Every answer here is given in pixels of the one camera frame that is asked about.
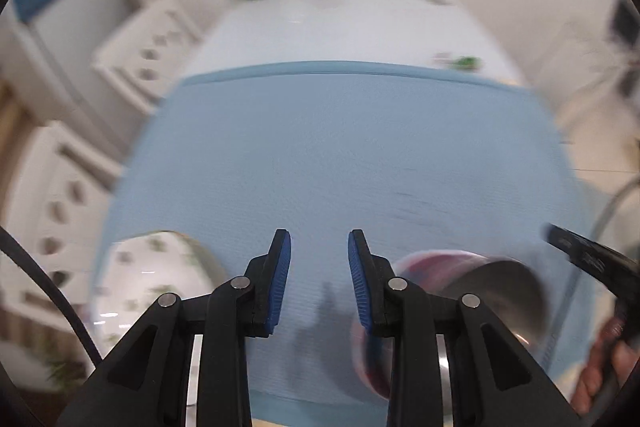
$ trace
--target metal screw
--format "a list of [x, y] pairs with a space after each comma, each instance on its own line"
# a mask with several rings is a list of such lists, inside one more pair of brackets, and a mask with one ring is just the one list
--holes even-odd
[[175, 296], [175, 293], [163, 293], [158, 297], [158, 304], [160, 304], [162, 308], [168, 308], [169, 306], [173, 306], [177, 300], [178, 298]]
[[394, 277], [393, 279], [389, 279], [388, 285], [392, 290], [401, 292], [408, 286], [408, 283], [401, 277]]
[[467, 308], [478, 308], [480, 305], [480, 298], [477, 295], [473, 295], [473, 293], [468, 293], [463, 296], [462, 303]]
[[236, 290], [242, 290], [251, 284], [251, 279], [241, 275], [240, 277], [234, 277], [231, 279], [231, 287]]

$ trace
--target table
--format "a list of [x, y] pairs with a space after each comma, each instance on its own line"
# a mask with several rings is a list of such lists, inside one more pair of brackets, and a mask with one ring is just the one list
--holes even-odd
[[441, 68], [434, 59], [441, 53], [480, 57], [478, 74], [526, 85], [494, 36], [456, 0], [243, 2], [206, 39], [184, 76], [302, 60]]
[[[364, 229], [391, 261], [446, 248], [510, 255], [539, 275], [555, 310], [570, 265], [542, 227], [586, 233], [582, 210], [560, 137], [527, 89], [448, 70], [295, 62], [185, 81], [138, 144], [102, 249], [177, 230], [236, 275], [288, 229], [280, 325], [249, 343], [254, 416], [382, 426], [385, 403], [351, 365], [348, 232]], [[588, 349], [591, 292], [582, 280], [556, 374]]]

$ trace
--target metal bowl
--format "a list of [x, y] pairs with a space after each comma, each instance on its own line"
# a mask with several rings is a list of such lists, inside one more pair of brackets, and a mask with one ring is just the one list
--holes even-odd
[[[504, 257], [484, 257], [459, 250], [417, 252], [394, 265], [400, 276], [428, 293], [452, 299], [473, 293], [500, 317], [516, 338], [536, 354], [546, 334], [548, 312], [543, 287], [523, 263]], [[360, 380], [372, 391], [389, 398], [392, 339], [370, 337], [355, 321], [353, 362]], [[438, 335], [445, 417], [451, 415], [449, 363], [444, 337]]]

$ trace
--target floor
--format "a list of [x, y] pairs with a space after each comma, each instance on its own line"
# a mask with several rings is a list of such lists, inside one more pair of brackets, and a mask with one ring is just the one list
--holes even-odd
[[[578, 179], [584, 182], [586, 203], [597, 219], [610, 198], [640, 171], [640, 118], [620, 98], [614, 86], [601, 86], [588, 99], [563, 108], [558, 120], [567, 154]], [[640, 243], [640, 188], [620, 204], [600, 243], [627, 255]], [[592, 335], [611, 316], [613, 295], [598, 285]], [[581, 367], [569, 370], [559, 387], [568, 396]]]
[[0, 213], [20, 153], [36, 121], [0, 78]]

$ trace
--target light blue towel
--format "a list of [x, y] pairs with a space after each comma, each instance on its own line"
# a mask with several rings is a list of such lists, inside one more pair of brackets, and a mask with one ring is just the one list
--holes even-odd
[[[248, 348], [254, 417], [383, 426], [386, 403], [351, 365], [348, 232], [363, 229], [391, 261], [444, 248], [515, 257], [555, 310], [571, 265], [543, 226], [585, 234], [586, 221], [559, 134], [528, 90], [453, 71], [302, 62], [183, 83], [138, 144], [102, 251], [177, 230], [236, 275], [286, 228], [280, 325]], [[555, 374], [587, 349], [588, 282], [576, 302]]]

